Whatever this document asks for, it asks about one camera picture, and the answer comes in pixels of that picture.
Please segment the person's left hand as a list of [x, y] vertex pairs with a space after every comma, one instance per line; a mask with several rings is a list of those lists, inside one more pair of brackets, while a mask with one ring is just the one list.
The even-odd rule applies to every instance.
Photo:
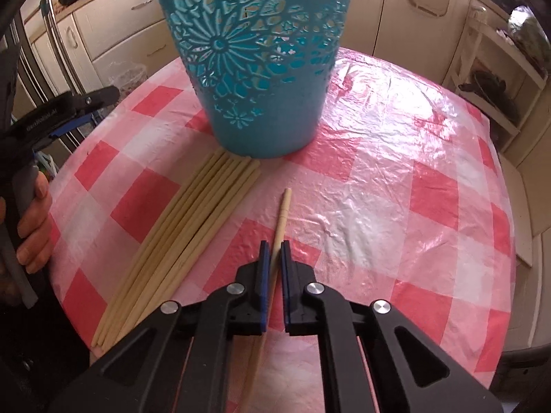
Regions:
[[[28, 274], [41, 271], [52, 255], [51, 204], [49, 181], [43, 172], [38, 171], [34, 182], [34, 198], [17, 228], [19, 237], [24, 240], [16, 251], [17, 260]], [[20, 291], [1, 258], [1, 304], [17, 305], [20, 301]]]

